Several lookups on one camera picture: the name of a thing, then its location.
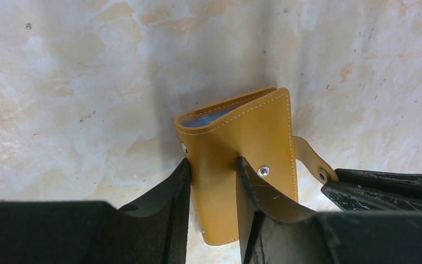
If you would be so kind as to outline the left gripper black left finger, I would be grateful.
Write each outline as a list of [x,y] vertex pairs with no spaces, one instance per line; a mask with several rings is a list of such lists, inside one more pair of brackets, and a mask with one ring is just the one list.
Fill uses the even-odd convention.
[[185,263],[191,166],[183,159],[165,180],[119,210],[133,217],[132,263]]

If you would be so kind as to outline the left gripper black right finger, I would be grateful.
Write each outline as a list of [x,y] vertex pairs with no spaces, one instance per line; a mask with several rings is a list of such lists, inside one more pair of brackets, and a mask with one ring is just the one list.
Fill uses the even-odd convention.
[[242,263],[316,263],[310,220],[315,211],[295,202],[236,159],[238,235]]

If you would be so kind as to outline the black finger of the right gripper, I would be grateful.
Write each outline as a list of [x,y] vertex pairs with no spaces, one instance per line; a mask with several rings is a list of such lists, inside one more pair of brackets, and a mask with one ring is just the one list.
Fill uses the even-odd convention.
[[321,192],[343,211],[422,211],[422,174],[336,169]]

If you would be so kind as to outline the yellow leather card holder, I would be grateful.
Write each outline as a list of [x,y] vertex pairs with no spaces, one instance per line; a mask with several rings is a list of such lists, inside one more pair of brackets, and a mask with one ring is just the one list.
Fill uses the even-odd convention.
[[266,87],[183,113],[174,120],[192,173],[191,195],[202,237],[211,246],[238,241],[236,160],[298,200],[297,161],[320,183],[337,174],[292,131],[286,88]]

